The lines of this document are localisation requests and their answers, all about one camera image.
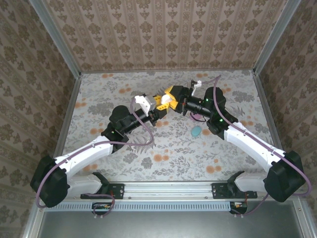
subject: floral wallpaper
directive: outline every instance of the floral wallpaper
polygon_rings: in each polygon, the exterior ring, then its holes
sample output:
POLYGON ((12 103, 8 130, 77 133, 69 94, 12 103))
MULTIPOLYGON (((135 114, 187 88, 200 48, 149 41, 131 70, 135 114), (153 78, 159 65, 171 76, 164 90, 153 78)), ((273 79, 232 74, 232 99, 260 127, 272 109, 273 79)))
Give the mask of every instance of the floral wallpaper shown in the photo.
POLYGON ((260 73, 283 148, 297 151, 317 221, 317 1, 302 0, 260 73))
POLYGON ((0 0, 0 237, 19 237, 40 158, 54 152, 74 78, 27 0, 0 0))
POLYGON ((252 68, 286 0, 45 0, 82 71, 252 68))
MULTIPOLYGON (((209 81, 219 74, 219 87, 227 99, 227 110, 251 132, 272 143, 250 70, 82 74, 64 154, 100 135, 109 123, 112 109, 118 105, 129 107, 134 96, 162 95, 171 85, 187 86, 192 79, 209 81)), ((203 98, 211 86, 203 84, 195 96, 203 98)), ((191 120, 189 114, 184 117, 170 110, 155 127, 149 127, 154 134, 154 144, 124 146, 85 167, 79 174, 84 176, 98 171, 110 181, 184 181, 224 180, 239 170, 261 170, 250 156, 212 135, 206 123, 191 120), (191 129, 197 125, 202 132, 193 137, 191 129)), ((149 139, 141 127, 128 137, 135 143, 149 139)))

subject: wallpaper wall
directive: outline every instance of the wallpaper wall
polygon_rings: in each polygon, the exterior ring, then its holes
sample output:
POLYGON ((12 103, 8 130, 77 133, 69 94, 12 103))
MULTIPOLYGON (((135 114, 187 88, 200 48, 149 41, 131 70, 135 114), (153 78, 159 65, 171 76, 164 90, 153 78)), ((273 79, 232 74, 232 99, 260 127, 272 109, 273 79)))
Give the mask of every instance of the wallpaper wall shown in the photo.
POLYGON ((39 159, 54 152, 74 79, 26 0, 0 1, 0 237, 19 237, 39 159))
POLYGON ((300 3, 260 78, 283 148, 301 155, 313 183, 317 220, 317 1, 300 3))
POLYGON ((251 68, 286 0, 45 0, 82 71, 251 68))

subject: blue object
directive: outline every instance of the blue object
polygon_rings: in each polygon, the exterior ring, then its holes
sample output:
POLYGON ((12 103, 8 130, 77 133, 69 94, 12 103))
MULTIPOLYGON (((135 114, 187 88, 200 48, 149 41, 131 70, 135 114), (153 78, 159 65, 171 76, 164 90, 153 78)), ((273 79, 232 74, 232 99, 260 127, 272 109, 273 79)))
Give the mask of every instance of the blue object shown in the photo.
POLYGON ((193 137, 199 136, 199 134, 202 132, 202 129, 200 126, 195 126, 192 130, 191 130, 191 134, 193 137))

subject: floral tabletop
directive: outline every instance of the floral tabletop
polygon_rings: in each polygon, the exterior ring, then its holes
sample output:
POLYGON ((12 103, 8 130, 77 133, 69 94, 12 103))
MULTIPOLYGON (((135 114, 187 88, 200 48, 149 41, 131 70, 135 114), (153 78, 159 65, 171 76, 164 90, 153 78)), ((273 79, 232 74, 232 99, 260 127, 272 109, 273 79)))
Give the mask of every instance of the floral tabletop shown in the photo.
MULTIPOLYGON (((209 81, 218 75, 218 87, 227 99, 226 109, 251 132, 268 143, 271 135, 258 97, 251 71, 179 71, 83 74, 72 116, 64 154, 95 139, 109 123, 112 109, 129 108, 136 95, 162 95, 171 85, 187 86, 190 80, 209 81)), ((212 84, 203 84, 195 93, 203 98, 212 84)), ((214 136, 206 123, 169 110, 153 127, 155 142, 145 147, 124 146, 79 172, 87 175, 101 172, 110 181, 185 181, 227 180, 239 170, 255 173, 262 170, 245 152, 214 136), (193 137, 191 129, 199 125, 202 132, 193 137)), ((150 137, 139 127, 129 142, 144 143, 150 137)))

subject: metal edge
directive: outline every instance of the metal edge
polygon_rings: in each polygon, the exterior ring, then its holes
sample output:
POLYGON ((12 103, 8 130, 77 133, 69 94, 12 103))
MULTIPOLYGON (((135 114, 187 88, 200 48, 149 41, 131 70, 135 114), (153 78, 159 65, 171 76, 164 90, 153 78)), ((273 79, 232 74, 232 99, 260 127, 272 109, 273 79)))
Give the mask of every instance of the metal edge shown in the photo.
POLYGON ((257 91, 258 91, 258 95, 259 95, 259 98, 260 98, 260 101, 262 104, 262 108, 264 111, 264 115, 266 118, 266 122, 267 122, 267 125, 269 128, 269 131, 271 132, 273 144, 276 148, 282 149, 282 144, 281 144, 281 141, 279 139, 279 136, 278 136, 278 133, 277 133, 277 130, 275 127, 275 123, 273 120, 271 110, 269 109, 269 105, 268 105, 268 102, 267 102, 267 99, 265 96, 265 92, 264 92, 260 77, 259 77, 259 75, 255 75, 254 72, 252 72, 252 76, 253 76, 253 80, 254 80, 254 83, 256 85, 257 91))
POLYGON ((307 202, 297 197, 293 203, 304 238, 316 238, 316 226, 307 202))
POLYGON ((266 41, 254 65, 255 73, 257 75, 259 75, 262 69, 264 68, 266 61, 268 60, 271 53, 273 52, 273 49, 275 48, 277 42, 282 36, 286 26, 291 20, 300 2, 301 0, 290 0, 290 1, 287 1, 287 3, 285 4, 283 11, 281 12, 278 20, 276 21, 276 24, 273 27, 272 32, 270 36, 268 37, 268 40, 266 41))
POLYGON ((63 37, 61 36, 59 30, 54 24, 53 19, 51 18, 49 11, 47 10, 45 4, 42 0, 30 0, 31 5, 38 14, 40 20, 42 21, 44 27, 50 34, 55 45, 57 46, 59 52, 63 56, 66 64, 68 65, 70 71, 74 75, 75 79, 80 77, 80 68, 77 65, 76 60, 73 58, 71 51, 69 50, 67 44, 65 43, 63 37))
POLYGON ((24 229, 23 238, 37 238, 42 224, 44 211, 34 203, 24 229))
POLYGON ((83 74, 95 73, 147 73, 147 72, 188 72, 188 71, 243 71, 253 70, 252 68, 178 68, 178 69, 134 69, 134 70, 109 70, 109 71, 82 71, 83 74))
POLYGON ((64 146, 65 146, 65 142, 66 142, 66 138, 68 135, 68 130, 69 130, 69 126, 71 123, 71 118, 73 116, 73 112, 74 112, 74 108, 75 108, 75 104, 76 104, 76 100, 77 100, 77 96, 79 93, 79 89, 80 89, 80 84, 81 84, 81 79, 78 79, 75 81, 74 84, 74 88, 73 88, 73 92, 71 94, 70 100, 69 100, 69 104, 67 107, 67 111, 65 114, 65 118, 64 118, 64 122, 63 122, 63 126, 61 128, 60 134, 59 134, 59 138, 58 138, 58 142, 54 151, 54 158, 57 156, 62 155, 63 150, 64 150, 64 146))

